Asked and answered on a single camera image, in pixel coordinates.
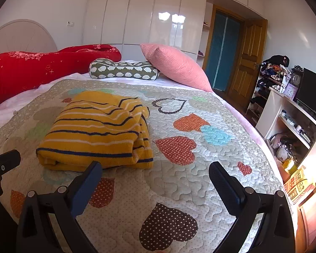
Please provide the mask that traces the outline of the cluttered shoe rack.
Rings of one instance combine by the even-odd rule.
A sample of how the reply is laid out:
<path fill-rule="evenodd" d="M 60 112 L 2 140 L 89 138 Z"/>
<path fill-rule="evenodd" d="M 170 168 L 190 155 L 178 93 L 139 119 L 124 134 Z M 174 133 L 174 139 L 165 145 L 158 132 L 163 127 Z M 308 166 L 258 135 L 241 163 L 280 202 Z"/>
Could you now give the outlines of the cluttered shoe rack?
<path fill-rule="evenodd" d="M 270 90 L 284 92 L 291 71 L 288 69 L 290 59 L 286 55 L 273 55 L 258 67 L 258 78 L 252 93 L 246 116 L 255 127 L 270 96 Z"/>

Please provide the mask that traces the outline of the pink checked pillow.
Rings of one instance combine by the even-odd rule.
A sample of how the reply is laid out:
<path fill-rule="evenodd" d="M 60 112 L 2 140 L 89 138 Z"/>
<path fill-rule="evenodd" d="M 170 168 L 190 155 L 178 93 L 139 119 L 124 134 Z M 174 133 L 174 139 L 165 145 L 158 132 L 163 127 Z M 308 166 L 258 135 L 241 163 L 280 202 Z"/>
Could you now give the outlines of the pink checked pillow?
<path fill-rule="evenodd" d="M 205 92 L 212 91 L 204 70 L 183 52 L 155 43 L 142 43 L 140 47 L 145 59 L 169 79 Z"/>

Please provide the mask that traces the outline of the purple desk clock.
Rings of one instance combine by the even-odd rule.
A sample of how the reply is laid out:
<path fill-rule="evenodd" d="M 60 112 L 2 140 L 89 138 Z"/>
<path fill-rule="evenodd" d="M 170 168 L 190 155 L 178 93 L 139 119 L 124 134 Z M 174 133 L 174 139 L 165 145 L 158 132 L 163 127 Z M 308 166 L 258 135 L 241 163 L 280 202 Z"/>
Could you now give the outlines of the purple desk clock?
<path fill-rule="evenodd" d="M 294 66 L 294 68 L 292 68 L 291 78 L 284 91 L 284 95 L 288 99 L 294 100 L 295 95 L 298 89 L 300 88 L 300 85 L 303 79 L 303 74 L 304 74 L 304 69 L 301 66 L 296 65 Z"/>

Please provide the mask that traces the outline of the red rolled blanket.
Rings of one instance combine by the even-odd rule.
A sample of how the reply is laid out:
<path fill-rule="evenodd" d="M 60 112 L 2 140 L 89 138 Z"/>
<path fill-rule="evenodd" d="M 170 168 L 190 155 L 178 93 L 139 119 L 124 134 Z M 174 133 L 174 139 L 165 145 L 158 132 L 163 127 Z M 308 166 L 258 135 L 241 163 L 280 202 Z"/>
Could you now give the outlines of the red rolled blanket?
<path fill-rule="evenodd" d="M 71 46 L 56 52 L 10 51 L 0 54 L 0 104 L 24 91 L 73 73 L 84 74 L 98 58 L 121 60 L 109 44 Z"/>

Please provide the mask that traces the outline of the glossy white wardrobe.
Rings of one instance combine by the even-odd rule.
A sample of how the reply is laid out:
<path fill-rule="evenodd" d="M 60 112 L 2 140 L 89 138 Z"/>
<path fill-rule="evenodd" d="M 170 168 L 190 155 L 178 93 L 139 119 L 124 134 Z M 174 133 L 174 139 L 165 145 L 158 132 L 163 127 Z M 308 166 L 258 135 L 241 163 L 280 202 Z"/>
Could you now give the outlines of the glossy white wardrobe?
<path fill-rule="evenodd" d="M 143 60 L 140 45 L 178 48 L 192 59 L 205 51 L 205 29 L 212 8 L 225 8 L 244 19 L 264 17 L 269 0 L 88 0 L 83 44 L 105 43 L 124 60 Z"/>

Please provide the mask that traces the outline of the white tv cabinet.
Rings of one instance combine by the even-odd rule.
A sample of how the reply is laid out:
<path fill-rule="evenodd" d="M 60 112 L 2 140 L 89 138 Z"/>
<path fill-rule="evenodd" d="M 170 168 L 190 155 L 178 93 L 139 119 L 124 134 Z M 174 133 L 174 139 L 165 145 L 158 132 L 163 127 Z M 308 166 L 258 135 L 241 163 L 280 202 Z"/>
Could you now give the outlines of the white tv cabinet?
<path fill-rule="evenodd" d="M 256 130 L 267 140 L 280 133 L 289 133 L 296 138 L 298 168 L 304 167 L 316 182 L 316 120 L 308 112 L 271 88 Z"/>

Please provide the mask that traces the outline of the yellow red cardboard box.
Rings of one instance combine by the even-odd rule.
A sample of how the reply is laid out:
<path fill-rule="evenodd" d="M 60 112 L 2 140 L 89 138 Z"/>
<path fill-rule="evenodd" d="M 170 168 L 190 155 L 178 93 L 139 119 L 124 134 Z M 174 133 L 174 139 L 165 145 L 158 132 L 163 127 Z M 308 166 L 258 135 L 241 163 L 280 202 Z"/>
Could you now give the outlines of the yellow red cardboard box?
<path fill-rule="evenodd" d="M 281 174 L 285 191 L 294 206 L 300 205 L 316 188 L 312 174 L 306 166 L 300 166 L 292 174 L 284 171 Z"/>

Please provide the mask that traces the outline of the round beige headboard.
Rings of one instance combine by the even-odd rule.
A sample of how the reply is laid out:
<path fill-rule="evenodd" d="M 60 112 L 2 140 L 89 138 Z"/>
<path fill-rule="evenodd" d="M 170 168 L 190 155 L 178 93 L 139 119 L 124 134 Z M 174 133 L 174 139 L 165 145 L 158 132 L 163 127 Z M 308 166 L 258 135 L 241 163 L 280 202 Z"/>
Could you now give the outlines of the round beige headboard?
<path fill-rule="evenodd" d="M 35 21 L 17 19 L 0 27 L 0 54 L 10 51 L 55 52 L 57 50 L 50 33 Z"/>

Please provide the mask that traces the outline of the green sheep pattern pillow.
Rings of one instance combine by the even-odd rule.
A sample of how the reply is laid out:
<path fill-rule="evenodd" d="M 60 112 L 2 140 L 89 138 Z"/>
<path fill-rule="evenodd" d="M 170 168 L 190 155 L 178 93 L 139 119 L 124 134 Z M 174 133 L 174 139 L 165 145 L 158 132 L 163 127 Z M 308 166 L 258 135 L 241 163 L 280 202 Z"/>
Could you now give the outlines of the green sheep pattern pillow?
<path fill-rule="evenodd" d="M 92 79 L 135 78 L 154 81 L 159 76 L 159 70 L 151 63 L 145 62 L 114 62 L 107 58 L 94 60 L 89 67 Z"/>

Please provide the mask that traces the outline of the black television screen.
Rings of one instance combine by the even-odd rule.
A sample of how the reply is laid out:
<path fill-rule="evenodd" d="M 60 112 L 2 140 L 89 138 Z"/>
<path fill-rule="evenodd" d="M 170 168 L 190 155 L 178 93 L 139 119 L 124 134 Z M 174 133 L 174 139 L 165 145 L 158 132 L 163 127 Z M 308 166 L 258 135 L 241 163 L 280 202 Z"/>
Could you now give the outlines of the black television screen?
<path fill-rule="evenodd" d="M 296 99 L 316 114 L 316 73 L 304 68 Z"/>

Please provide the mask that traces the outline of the yellow striped knit sweater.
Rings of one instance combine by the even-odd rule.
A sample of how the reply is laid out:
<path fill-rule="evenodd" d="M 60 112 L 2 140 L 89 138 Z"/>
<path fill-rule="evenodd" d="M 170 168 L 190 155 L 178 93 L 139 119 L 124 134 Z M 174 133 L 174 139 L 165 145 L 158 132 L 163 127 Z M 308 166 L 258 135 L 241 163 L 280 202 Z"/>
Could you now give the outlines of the yellow striped knit sweater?
<path fill-rule="evenodd" d="M 36 156 L 50 170 L 83 172 L 93 161 L 102 168 L 150 169 L 149 116 L 139 97 L 84 91 L 56 117 Z"/>

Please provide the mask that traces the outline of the teal door curtain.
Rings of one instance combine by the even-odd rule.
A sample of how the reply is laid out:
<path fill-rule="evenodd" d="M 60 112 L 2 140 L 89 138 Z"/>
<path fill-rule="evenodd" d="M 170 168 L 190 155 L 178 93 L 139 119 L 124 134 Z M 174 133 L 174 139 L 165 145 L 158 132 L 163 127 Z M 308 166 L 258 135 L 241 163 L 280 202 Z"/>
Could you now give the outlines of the teal door curtain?
<path fill-rule="evenodd" d="M 217 11 L 205 73 L 215 90 L 226 91 L 233 72 L 241 23 Z"/>

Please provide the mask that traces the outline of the quilted heart patchwork bedspread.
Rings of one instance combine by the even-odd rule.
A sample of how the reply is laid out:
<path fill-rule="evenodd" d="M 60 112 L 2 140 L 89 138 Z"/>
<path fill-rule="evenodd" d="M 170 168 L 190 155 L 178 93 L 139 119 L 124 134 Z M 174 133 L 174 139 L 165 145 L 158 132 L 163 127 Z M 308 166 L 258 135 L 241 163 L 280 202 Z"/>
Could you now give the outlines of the quilted heart patchwork bedspread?
<path fill-rule="evenodd" d="M 39 163 L 36 149 L 56 117 L 84 91 L 139 97 L 148 106 L 153 167 L 103 168 L 78 224 L 97 252 L 213 252 L 234 223 L 209 177 L 219 162 L 243 187 L 273 195 L 284 186 L 262 149 L 211 93 L 65 79 L 0 128 L 0 154 L 20 164 L 3 177 L 0 202 L 18 222 L 26 195 L 68 186 L 82 172 Z"/>

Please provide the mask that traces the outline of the brown wooden door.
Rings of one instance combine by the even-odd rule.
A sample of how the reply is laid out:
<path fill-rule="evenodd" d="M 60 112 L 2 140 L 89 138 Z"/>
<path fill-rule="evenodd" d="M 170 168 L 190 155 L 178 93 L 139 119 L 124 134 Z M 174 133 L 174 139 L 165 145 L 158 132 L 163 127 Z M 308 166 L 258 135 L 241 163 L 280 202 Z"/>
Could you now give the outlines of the brown wooden door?
<path fill-rule="evenodd" d="M 247 109 L 259 75 L 268 21 L 251 19 L 244 23 L 236 69 L 228 90 L 229 97 L 244 110 Z"/>

